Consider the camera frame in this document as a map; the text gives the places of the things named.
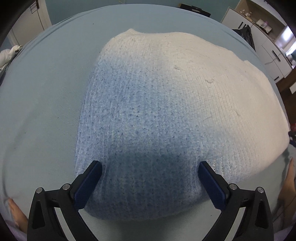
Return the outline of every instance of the ribbed knit texture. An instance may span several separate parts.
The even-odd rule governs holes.
[[[288,129],[248,61],[191,34],[130,29],[106,44],[90,76],[75,171],[98,160],[103,175],[85,209],[109,220],[186,210],[206,196],[200,161],[237,182],[285,150]]]

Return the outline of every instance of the bed sheet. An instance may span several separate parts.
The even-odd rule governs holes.
[[[197,35],[233,51],[266,74],[254,50],[234,31],[178,8],[107,6],[50,27],[24,46],[0,86],[0,212],[4,219],[12,220],[7,197],[13,198],[28,216],[36,188],[58,189],[74,180],[77,128],[89,73],[102,47],[130,28],[144,33],[177,31]],[[284,109],[277,87],[270,81]],[[274,209],[291,155],[295,155],[295,149],[289,146],[271,166],[238,183],[239,187],[264,187]],[[95,219],[84,210],[80,213],[100,241],[190,241],[201,240],[220,211],[208,200],[186,212],[153,221],[111,222]],[[57,214],[66,236],[74,240],[59,209]],[[229,240],[238,225],[237,220]]]

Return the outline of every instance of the white knit fabric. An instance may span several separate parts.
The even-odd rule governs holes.
[[[288,131],[248,61],[191,34],[130,29],[101,51],[81,113],[76,174],[92,160],[105,168],[86,210],[149,219],[187,209],[202,194],[200,161],[239,181],[282,154]]]

